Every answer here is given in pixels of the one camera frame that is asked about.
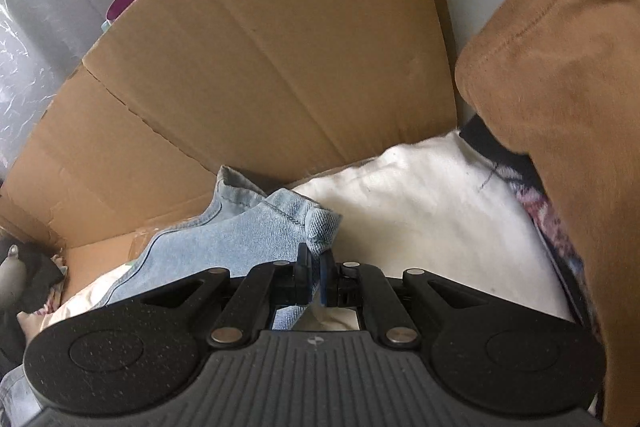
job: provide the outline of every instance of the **light blue jeans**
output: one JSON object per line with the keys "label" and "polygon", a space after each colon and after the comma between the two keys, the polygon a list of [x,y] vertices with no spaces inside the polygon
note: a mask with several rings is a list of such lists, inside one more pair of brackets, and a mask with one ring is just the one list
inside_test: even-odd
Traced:
{"label": "light blue jeans", "polygon": [[[285,188],[267,196],[242,174],[222,167],[207,210],[157,233],[96,307],[214,266],[228,268],[231,277],[240,277],[255,264],[295,261],[300,243],[307,244],[317,262],[319,255],[331,247],[340,219],[315,201]],[[290,329],[302,311],[299,306],[278,311],[273,328]],[[0,383],[0,426],[20,427],[39,412],[22,366],[7,373]]]}

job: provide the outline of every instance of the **cardboard flap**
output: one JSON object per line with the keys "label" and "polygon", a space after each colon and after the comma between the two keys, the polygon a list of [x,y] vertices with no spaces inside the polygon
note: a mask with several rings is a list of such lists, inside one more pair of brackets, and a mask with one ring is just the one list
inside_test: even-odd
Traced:
{"label": "cardboard flap", "polygon": [[65,260],[69,278],[65,285],[63,301],[90,285],[100,275],[130,261],[129,253],[135,238],[135,232],[127,233],[92,245],[66,250]]}
{"label": "cardboard flap", "polygon": [[137,0],[84,64],[211,172],[291,182],[456,125],[434,0]]}
{"label": "cardboard flap", "polygon": [[28,214],[9,198],[0,196],[0,227],[23,243],[42,243],[61,248],[63,241],[47,225]]}
{"label": "cardboard flap", "polygon": [[77,247],[132,232],[191,201],[198,208],[190,215],[197,214],[214,183],[211,172],[154,133],[81,67],[63,84],[0,188],[0,213],[10,202],[50,229],[46,243]]}

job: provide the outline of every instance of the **brown sweatshirt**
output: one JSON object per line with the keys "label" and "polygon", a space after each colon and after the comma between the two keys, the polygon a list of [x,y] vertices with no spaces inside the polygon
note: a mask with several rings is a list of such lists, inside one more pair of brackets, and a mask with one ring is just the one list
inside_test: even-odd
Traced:
{"label": "brown sweatshirt", "polygon": [[605,422],[640,422],[640,0],[506,0],[456,83],[528,153],[583,257],[607,351]]}

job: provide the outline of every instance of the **black cloth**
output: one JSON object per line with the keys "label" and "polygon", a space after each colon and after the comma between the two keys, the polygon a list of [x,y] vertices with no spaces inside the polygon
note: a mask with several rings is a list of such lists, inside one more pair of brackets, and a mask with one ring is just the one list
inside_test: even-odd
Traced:
{"label": "black cloth", "polygon": [[36,245],[25,245],[15,239],[0,239],[0,263],[11,245],[17,245],[18,257],[27,267],[27,284],[20,300],[9,310],[0,313],[0,378],[22,363],[26,341],[15,315],[33,313],[44,305],[50,288],[64,279],[64,275],[50,259],[51,251]]}
{"label": "black cloth", "polygon": [[580,285],[576,280],[571,269],[566,265],[565,261],[558,254],[558,250],[551,243],[548,237],[540,232],[540,235],[545,243],[546,251],[548,253],[549,261],[560,280],[564,295],[569,302],[569,311],[572,318],[577,324],[582,325],[586,330],[593,330],[593,321],[589,313],[589,305],[587,299],[582,293]]}
{"label": "black cloth", "polygon": [[509,167],[522,176],[522,183],[546,195],[540,175],[527,154],[517,154],[506,149],[475,115],[460,129],[460,137],[482,156],[494,163]]}

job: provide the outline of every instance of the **metal rivet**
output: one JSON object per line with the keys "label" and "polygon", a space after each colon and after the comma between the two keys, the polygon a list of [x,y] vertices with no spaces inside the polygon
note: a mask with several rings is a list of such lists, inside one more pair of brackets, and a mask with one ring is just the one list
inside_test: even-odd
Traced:
{"label": "metal rivet", "polygon": [[238,328],[218,328],[211,331],[211,338],[219,344],[233,344],[242,338],[242,331]]}
{"label": "metal rivet", "polygon": [[394,344],[408,344],[418,338],[418,332],[405,327],[391,328],[386,337]]}

